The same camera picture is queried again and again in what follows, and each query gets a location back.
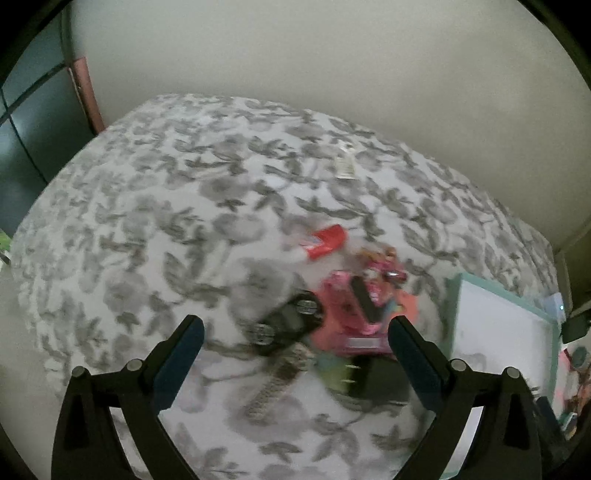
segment pink toy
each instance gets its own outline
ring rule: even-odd
[[[368,322],[357,298],[351,290],[350,281],[352,277],[353,275],[350,271],[334,270],[322,281],[320,291],[326,299],[325,305],[332,310],[335,318],[343,328],[352,334],[373,335],[380,330],[382,324],[381,322]],[[374,304],[380,306],[374,300],[371,291],[369,291],[369,294]]]
[[[325,295],[325,290],[321,289],[316,294],[325,306],[322,327],[316,329],[310,335],[316,348],[327,352],[334,351],[336,354],[343,356],[359,355],[361,353],[391,353],[387,339],[389,319],[384,318],[381,328],[376,332],[369,335],[360,335],[358,332],[343,327]],[[411,323],[415,323],[418,317],[417,298],[404,290],[394,290],[394,300],[398,307],[391,318],[404,315]]]

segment bed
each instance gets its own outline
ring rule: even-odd
[[[339,141],[358,146],[356,180],[335,177]],[[392,478],[424,431],[414,397],[360,404],[310,372],[264,421],[241,409],[267,375],[244,326],[348,266],[347,250],[286,260],[304,232],[331,223],[352,243],[396,247],[429,340],[448,334],[440,312],[458,272],[538,306],[557,292],[539,232],[403,142],[282,103],[161,95],[88,143],[15,235],[19,301],[48,382],[62,395],[76,365],[120,369],[193,313],[207,341],[160,417],[200,478]],[[136,474],[149,478],[121,418],[116,426]]]

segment cabinet door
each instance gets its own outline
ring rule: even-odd
[[[39,77],[64,61],[60,17],[61,15],[56,16],[33,38],[2,85],[8,106],[11,106]]]
[[[25,148],[43,177],[50,181],[93,137],[63,69],[41,85],[12,113]]]
[[[45,186],[11,123],[4,122],[0,125],[0,229],[13,236]]]

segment toy car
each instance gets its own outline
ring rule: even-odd
[[[381,299],[374,300],[362,277],[334,270],[322,281],[322,298],[332,315],[348,331],[373,335],[382,327]]]
[[[271,355],[317,329],[323,319],[324,308],[318,297],[310,291],[304,291],[251,325],[246,337],[257,353]]]
[[[380,328],[370,335],[356,335],[344,329],[331,338],[330,350],[339,356],[353,355],[392,355],[388,343],[388,325],[392,317],[397,314],[398,304],[391,299],[382,309]]]

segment pink toy car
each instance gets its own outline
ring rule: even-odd
[[[346,270],[334,270],[320,287],[337,321],[348,332],[373,335],[382,327],[381,296],[375,300],[362,277]]]
[[[388,343],[388,325],[396,315],[398,304],[391,299],[382,309],[379,330],[371,335],[356,335],[347,330],[335,333],[331,338],[330,350],[337,356],[392,355]]]

